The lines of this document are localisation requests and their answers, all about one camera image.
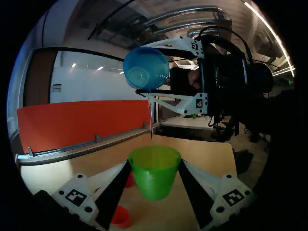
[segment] desk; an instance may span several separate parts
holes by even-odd
[[[32,193],[43,189],[55,192],[73,175],[96,175],[127,159],[137,147],[159,144],[177,149],[184,160],[213,175],[221,177],[229,172],[236,175],[230,144],[191,141],[172,137],[143,134],[115,146],[76,157],[39,166],[22,166],[22,177]],[[136,186],[125,189],[119,202],[130,212],[133,226],[127,230],[198,230],[197,221],[179,174],[169,196],[161,201],[142,198]],[[111,225],[110,230],[121,230]]]
[[[167,121],[162,122],[164,126],[170,127],[183,127],[191,129],[204,129],[204,130],[213,130],[213,127],[209,127],[210,117],[197,117],[193,118],[184,118],[181,116],[169,118]]]

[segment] ceiling light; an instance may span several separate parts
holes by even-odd
[[[273,36],[275,37],[276,41],[278,42],[278,44],[279,44],[279,46],[280,46],[280,48],[281,48],[281,50],[282,50],[284,56],[286,57],[286,60],[287,60],[287,62],[288,62],[288,64],[289,64],[289,67],[290,67],[292,76],[294,77],[294,76],[295,76],[295,75],[294,75],[294,72],[293,72],[294,69],[292,69],[292,65],[291,65],[291,62],[290,62],[290,59],[289,59],[289,55],[288,55],[288,53],[286,52],[286,49],[283,47],[282,42],[281,42],[280,38],[278,37],[278,35],[276,35],[275,31],[271,28],[271,26],[267,23],[267,21],[266,21],[266,20],[265,20],[254,8],[252,8],[251,5],[249,5],[247,2],[245,2],[244,4],[245,4],[245,6],[247,6],[249,9],[251,9],[251,11],[252,11],[253,13],[255,13],[255,14],[258,16],[259,19],[261,19],[261,21],[266,25],[266,27],[269,29],[269,31],[273,34]]]
[[[191,69],[191,70],[196,70],[199,68],[198,65],[178,65],[179,68],[183,69]]]
[[[292,66],[292,69],[290,69],[289,67],[287,67],[287,68],[284,68],[284,69],[282,69],[282,70],[273,72],[272,75],[273,75],[273,76],[276,76],[276,75],[280,75],[280,74],[283,74],[283,73],[286,73],[286,72],[289,72],[289,71],[292,71],[292,70],[295,70],[294,66]]]

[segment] orange wall panel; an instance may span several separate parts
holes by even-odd
[[[149,124],[147,100],[104,100],[19,108],[18,127],[28,153],[57,149]]]

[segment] ceiling pipe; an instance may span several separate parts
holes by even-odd
[[[185,14],[188,14],[188,13],[196,13],[197,11],[218,12],[218,13],[221,13],[223,16],[226,15],[225,12],[222,9],[220,9],[216,6],[189,7],[189,8],[183,8],[183,9],[179,9],[179,10],[176,10],[176,11],[171,11],[171,12],[162,14],[158,17],[155,17],[155,18],[152,18],[152,19],[150,19],[146,22],[143,22],[142,25],[149,26],[149,25],[152,25],[152,24],[154,24],[158,21],[161,21],[161,20],[164,20],[164,19],[167,19],[167,18],[185,15]]]
[[[199,35],[200,31],[201,31],[201,30],[187,31],[187,37],[189,37],[189,38],[194,38],[194,37],[196,37],[196,36]],[[218,30],[216,30],[216,29],[207,30],[207,31],[205,31],[204,33],[202,33],[202,35],[205,35],[205,34],[207,34],[207,33],[210,33],[210,34],[213,34],[213,33],[214,33],[214,34],[218,34]]]
[[[185,22],[185,23],[175,24],[175,25],[162,28],[160,30],[154,31],[153,34],[160,35],[163,33],[167,33],[167,32],[174,31],[174,30],[179,30],[183,28],[188,28],[188,27],[204,27],[205,25],[210,26],[210,25],[216,25],[216,24],[217,24],[217,21],[213,19],[206,20],[206,21]]]

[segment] green cup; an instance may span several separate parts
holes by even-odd
[[[169,195],[181,161],[177,150],[167,146],[145,146],[133,150],[128,160],[143,197],[161,200]]]

